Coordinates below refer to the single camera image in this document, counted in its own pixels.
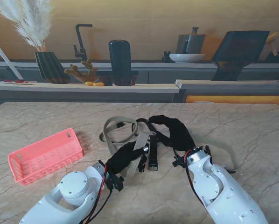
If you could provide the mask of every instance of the beige strap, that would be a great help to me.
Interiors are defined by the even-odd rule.
[[[230,146],[224,142],[221,142],[221,141],[218,141],[215,139],[210,139],[210,138],[198,135],[198,134],[191,134],[191,137],[195,142],[210,144],[210,145],[223,149],[230,155],[234,170],[239,169],[238,160],[237,160],[236,154],[235,154],[232,146]]]
[[[116,122],[116,123],[114,125],[108,127],[108,125],[111,122]],[[108,133],[117,129],[117,123],[119,123],[119,122],[134,124],[134,130],[127,138],[122,139],[120,141],[112,141],[111,138],[108,136]],[[138,128],[139,128],[138,123],[136,122],[136,120],[134,120],[132,118],[121,117],[121,116],[112,117],[112,118],[109,118],[105,122],[105,124],[103,126],[103,132],[100,134],[99,138],[102,142],[106,142],[108,149],[110,150],[110,153],[112,155],[114,155],[117,151],[115,148],[115,145],[123,145],[123,144],[127,143],[130,139],[132,139],[135,136],[135,134],[138,131]],[[144,147],[147,143],[148,138],[149,138],[148,133],[140,132],[133,150]],[[139,163],[140,163],[140,157],[134,161],[131,161],[129,166],[127,168],[125,168],[124,170],[122,170],[121,175],[123,177],[133,176],[136,172],[136,169],[137,169]]]

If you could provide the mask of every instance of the white bowl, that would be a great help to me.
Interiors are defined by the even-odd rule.
[[[176,63],[193,63],[202,60],[205,57],[205,55],[170,54],[169,57]]]

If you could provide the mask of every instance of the kettle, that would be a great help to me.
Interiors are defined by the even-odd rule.
[[[197,34],[198,27],[192,27],[191,34],[179,35],[176,54],[199,54],[205,34]]]

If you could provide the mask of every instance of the pampas grass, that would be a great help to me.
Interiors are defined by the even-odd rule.
[[[46,51],[51,27],[51,0],[0,0],[0,13],[15,22],[22,38],[38,51]]]

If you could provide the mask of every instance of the black faucet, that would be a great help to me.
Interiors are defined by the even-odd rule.
[[[75,30],[76,30],[76,33],[77,33],[77,38],[78,38],[79,45],[80,45],[80,52],[77,51],[76,45],[73,45],[74,51],[75,51],[75,57],[81,57],[83,59],[83,61],[87,61],[88,57],[87,57],[87,53],[85,52],[85,49],[84,49],[82,37],[81,37],[80,32],[79,32],[79,27],[93,27],[93,25],[92,24],[79,23],[75,26]]]

